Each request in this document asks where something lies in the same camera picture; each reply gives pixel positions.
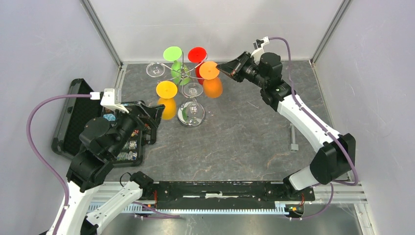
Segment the orange wine glass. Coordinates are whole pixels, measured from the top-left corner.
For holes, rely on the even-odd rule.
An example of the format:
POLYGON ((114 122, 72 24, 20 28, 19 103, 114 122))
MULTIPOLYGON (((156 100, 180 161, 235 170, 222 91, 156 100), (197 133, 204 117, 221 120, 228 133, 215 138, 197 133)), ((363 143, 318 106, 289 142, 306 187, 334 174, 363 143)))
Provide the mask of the orange wine glass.
POLYGON ((213 61, 204 62, 199 66, 199 74, 203 78, 204 93, 209 98, 218 98, 223 92, 222 82, 217 69, 218 64, 213 61))

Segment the clear wine glass front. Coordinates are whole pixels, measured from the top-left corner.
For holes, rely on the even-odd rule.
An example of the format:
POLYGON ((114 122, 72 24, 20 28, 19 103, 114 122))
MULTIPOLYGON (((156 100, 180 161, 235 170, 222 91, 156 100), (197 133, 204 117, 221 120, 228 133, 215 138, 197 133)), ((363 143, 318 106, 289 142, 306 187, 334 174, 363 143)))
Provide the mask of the clear wine glass front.
POLYGON ((206 112, 196 97, 203 93, 203 86, 198 82, 187 83, 183 86, 182 94, 187 98, 177 112, 178 120, 187 127, 197 127, 203 123, 206 112))

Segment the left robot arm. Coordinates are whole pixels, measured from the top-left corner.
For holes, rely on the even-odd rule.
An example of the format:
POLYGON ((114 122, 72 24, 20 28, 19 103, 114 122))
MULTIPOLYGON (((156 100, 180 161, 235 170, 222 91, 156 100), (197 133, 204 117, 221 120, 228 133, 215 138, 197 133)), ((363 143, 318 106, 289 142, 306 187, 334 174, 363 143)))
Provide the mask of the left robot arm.
POLYGON ((66 194, 48 235, 99 235, 135 201, 153 195, 154 181, 141 171, 120 186, 106 178, 135 131, 156 134, 165 106, 138 103, 115 109, 119 112, 115 123, 95 117, 81 132, 81 149, 70 163, 66 194))

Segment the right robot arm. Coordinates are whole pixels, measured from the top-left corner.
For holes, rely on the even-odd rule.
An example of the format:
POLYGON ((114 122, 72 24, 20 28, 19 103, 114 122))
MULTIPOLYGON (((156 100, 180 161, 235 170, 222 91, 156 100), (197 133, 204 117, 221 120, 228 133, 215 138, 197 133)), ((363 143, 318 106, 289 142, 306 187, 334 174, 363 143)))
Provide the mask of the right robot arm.
POLYGON ((302 190, 317 184, 326 185, 354 170, 356 140, 350 133, 340 134, 324 123, 282 79, 283 64, 279 55, 266 52, 255 61, 248 52, 217 65, 217 69, 236 82, 248 80, 260 88, 262 100, 287 118, 309 141, 315 157, 310 165, 283 179, 283 195, 297 199, 302 190))

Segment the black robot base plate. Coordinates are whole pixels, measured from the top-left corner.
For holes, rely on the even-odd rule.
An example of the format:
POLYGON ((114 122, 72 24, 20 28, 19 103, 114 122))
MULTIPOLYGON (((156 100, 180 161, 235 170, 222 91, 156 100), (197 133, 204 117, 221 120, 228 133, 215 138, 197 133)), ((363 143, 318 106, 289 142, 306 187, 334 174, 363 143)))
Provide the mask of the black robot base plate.
POLYGON ((314 190, 289 191, 280 181, 159 181, 144 191, 158 209, 272 209, 275 202, 312 202, 314 190))

